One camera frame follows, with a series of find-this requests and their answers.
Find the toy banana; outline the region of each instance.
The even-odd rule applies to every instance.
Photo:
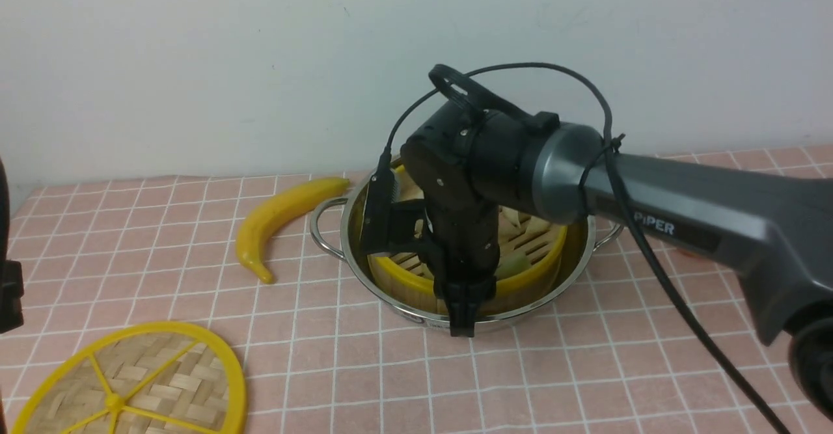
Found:
[[[238,261],[262,282],[271,284],[275,277],[263,265],[263,252],[269,238],[283,224],[307,214],[327,198],[344,193],[350,181],[341,177],[315,179],[289,188],[258,205],[240,226],[236,248]]]

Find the bamboo steamer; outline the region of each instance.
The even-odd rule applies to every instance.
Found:
[[[402,167],[396,169],[400,198],[413,196],[416,184]],[[567,228],[550,224],[541,232],[527,233],[529,215],[520,215],[519,233],[502,235],[498,239],[500,258],[521,251],[532,267],[511,277],[499,279],[494,299],[483,303],[480,315],[490,316],[526,306],[553,290],[560,268],[560,253],[566,240]],[[433,279],[426,276],[422,262],[413,253],[399,253],[390,257],[370,256],[368,264],[373,279],[381,291],[390,297],[425,312],[447,316],[443,300],[434,296]]]
[[[126,328],[59,366],[12,434],[238,434],[245,379],[219,336],[185,322]]]

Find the metal pot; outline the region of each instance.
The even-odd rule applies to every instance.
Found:
[[[399,161],[396,160],[392,164],[397,167]],[[331,256],[335,256],[339,260],[345,261],[350,265],[350,269],[356,277],[362,282],[365,288],[369,289],[376,297],[383,303],[388,304],[394,312],[403,316],[409,321],[416,322],[425,327],[440,328],[448,330],[448,316],[425,312],[424,310],[415,309],[408,304],[400,303],[393,297],[390,297],[373,282],[373,274],[367,262],[367,257],[358,253],[359,234],[362,230],[362,216],[364,214],[365,197],[367,194],[367,183],[370,181],[370,175],[365,177],[360,185],[351,192],[348,197],[338,197],[330,200],[325,200],[321,205],[310,215],[310,231],[312,232],[312,239],[318,247],[321,247],[325,252]],[[344,206],[342,212],[342,226],[341,226],[341,242],[342,250],[339,250],[335,245],[328,244],[318,227],[318,220],[321,214],[329,208],[334,206]],[[571,224],[567,227],[567,238],[562,251],[562,265],[558,272],[556,279],[556,286],[547,295],[541,299],[534,301],[526,306],[520,307],[511,312],[503,312],[490,316],[482,316],[475,324],[476,332],[493,331],[500,328],[508,327],[519,321],[524,316],[528,316],[534,310],[551,303],[557,295],[565,292],[584,271],[587,262],[596,249],[613,241],[621,233],[621,226],[616,226],[610,233],[607,234],[601,241],[595,240],[595,218],[589,217],[586,221],[581,223]]]

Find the white wall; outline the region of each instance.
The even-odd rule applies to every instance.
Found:
[[[371,167],[438,62],[579,70],[630,152],[833,141],[831,4],[0,0],[0,156],[15,184]],[[565,77],[481,81],[601,127]]]

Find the table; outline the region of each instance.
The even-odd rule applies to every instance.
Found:
[[[833,177],[833,146],[670,156],[786,176]],[[345,172],[358,182],[363,172]],[[248,432],[503,434],[769,432],[685,327],[627,234],[543,312],[473,340],[389,312],[307,235],[270,243],[274,285],[235,259],[254,206],[312,176],[166,176],[48,187],[12,220],[26,324],[3,336],[11,426],[72,353],[156,319],[215,331],[244,362]],[[321,227],[338,241],[339,211]],[[828,432],[785,363],[756,341],[738,285],[711,262],[655,244],[705,328],[793,432]]]

